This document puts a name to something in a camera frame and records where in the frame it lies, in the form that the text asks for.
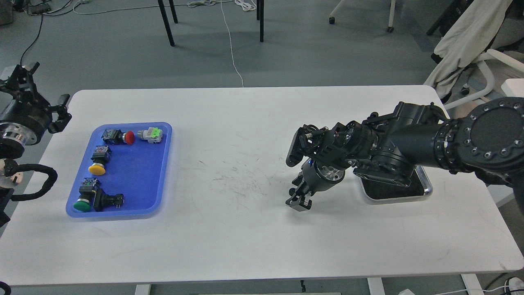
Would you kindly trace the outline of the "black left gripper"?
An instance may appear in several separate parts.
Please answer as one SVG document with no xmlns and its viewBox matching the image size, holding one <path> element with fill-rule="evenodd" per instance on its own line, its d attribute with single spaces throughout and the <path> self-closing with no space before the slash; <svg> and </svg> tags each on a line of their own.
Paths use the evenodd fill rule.
<svg viewBox="0 0 524 295">
<path fill-rule="evenodd" d="M 1 113 L 2 146 L 36 145 L 45 132 L 62 132 L 72 119 L 67 109 L 69 94 L 61 95 L 58 104 L 51 106 L 37 91 L 33 74 L 40 65 L 15 65 L 8 78 L 0 82 L 0 91 L 13 97 Z"/>
</svg>

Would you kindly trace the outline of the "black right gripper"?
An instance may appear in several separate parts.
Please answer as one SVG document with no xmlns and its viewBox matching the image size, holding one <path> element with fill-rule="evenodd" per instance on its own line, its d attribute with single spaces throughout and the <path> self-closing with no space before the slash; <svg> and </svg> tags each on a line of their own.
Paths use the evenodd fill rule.
<svg viewBox="0 0 524 295">
<path fill-rule="evenodd" d="M 307 160 L 301 166 L 292 184 L 296 187 L 293 196 L 289 196 L 286 205 L 296 211 L 308 211 L 312 207 L 311 195 L 324 192 L 340 183 L 346 175 L 345 170 L 328 166 L 324 163 Z"/>
</svg>

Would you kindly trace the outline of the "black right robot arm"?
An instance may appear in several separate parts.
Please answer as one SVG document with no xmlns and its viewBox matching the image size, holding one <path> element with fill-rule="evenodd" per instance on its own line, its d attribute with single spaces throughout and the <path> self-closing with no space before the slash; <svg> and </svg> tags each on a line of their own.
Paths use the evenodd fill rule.
<svg viewBox="0 0 524 295">
<path fill-rule="evenodd" d="M 416 167 L 426 166 L 451 174 L 474 172 L 487 184 L 507 185 L 522 211 L 523 154 L 522 97 L 492 100 L 458 119 L 447 118 L 433 103 L 399 102 L 393 113 L 373 112 L 361 123 L 300 127 L 286 164 L 307 161 L 292 181 L 286 205 L 311 209 L 311 196 L 340 183 L 348 168 L 385 189 L 409 187 Z"/>
</svg>

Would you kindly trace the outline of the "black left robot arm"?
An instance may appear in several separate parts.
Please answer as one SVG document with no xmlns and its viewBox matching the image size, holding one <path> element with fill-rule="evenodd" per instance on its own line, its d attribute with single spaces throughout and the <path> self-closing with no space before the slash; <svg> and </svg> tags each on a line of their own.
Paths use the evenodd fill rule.
<svg viewBox="0 0 524 295">
<path fill-rule="evenodd" d="M 33 75 L 39 62 L 31 68 L 16 65 L 12 74 L 1 81 L 1 91 L 12 96 L 11 103 L 0 116 L 1 140 L 1 225 L 10 218 L 5 213 L 8 202 L 35 200 L 50 191 L 57 180 L 57 172 L 41 164 L 18 164 L 25 147 L 38 144 L 45 132 L 62 132 L 72 116 L 67 109 L 70 95 L 60 96 L 56 106 L 51 104 L 37 91 Z M 41 189 L 35 193 L 17 195 L 15 187 L 21 183 L 24 172 L 41 172 L 47 175 Z"/>
</svg>

